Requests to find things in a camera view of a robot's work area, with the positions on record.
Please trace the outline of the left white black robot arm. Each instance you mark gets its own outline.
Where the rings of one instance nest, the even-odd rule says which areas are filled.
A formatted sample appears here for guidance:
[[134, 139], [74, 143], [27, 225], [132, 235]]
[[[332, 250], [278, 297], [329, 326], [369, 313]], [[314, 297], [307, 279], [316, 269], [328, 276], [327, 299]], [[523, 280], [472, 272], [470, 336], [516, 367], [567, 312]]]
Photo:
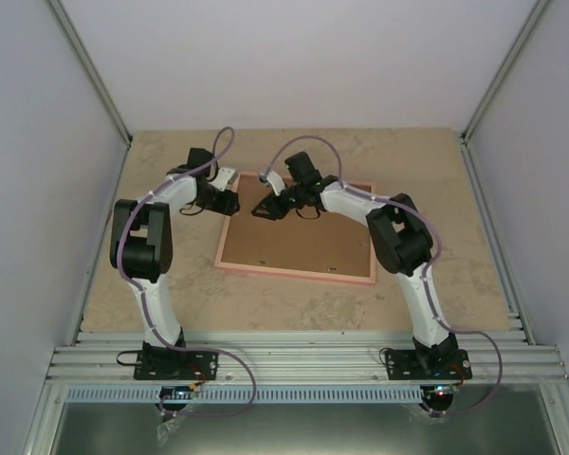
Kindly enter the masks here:
[[167, 273], [174, 256], [171, 218], [197, 206], [232, 216], [240, 210], [229, 189], [237, 171], [218, 167], [214, 153], [191, 148], [187, 161], [168, 171], [156, 191], [138, 200], [120, 199], [113, 209], [110, 264], [125, 275], [144, 323], [141, 348], [133, 350], [136, 380], [191, 380], [216, 377], [218, 354], [186, 349], [184, 332], [174, 315]]

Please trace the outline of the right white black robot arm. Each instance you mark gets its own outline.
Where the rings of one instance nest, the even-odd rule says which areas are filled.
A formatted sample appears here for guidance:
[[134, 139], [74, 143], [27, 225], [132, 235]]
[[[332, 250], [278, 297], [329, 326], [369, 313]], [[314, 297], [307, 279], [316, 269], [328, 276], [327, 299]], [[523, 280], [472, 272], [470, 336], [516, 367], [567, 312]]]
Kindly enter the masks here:
[[309, 155], [299, 152], [285, 162], [293, 179], [286, 185], [271, 168], [258, 175], [270, 193], [252, 211], [272, 221], [305, 207], [343, 215], [367, 227], [379, 264], [393, 274], [407, 302], [413, 324], [413, 348], [383, 348], [379, 359], [391, 380], [457, 380], [472, 377], [466, 351], [447, 328], [431, 272], [433, 240], [411, 197], [393, 198], [359, 190], [334, 175], [322, 176]]

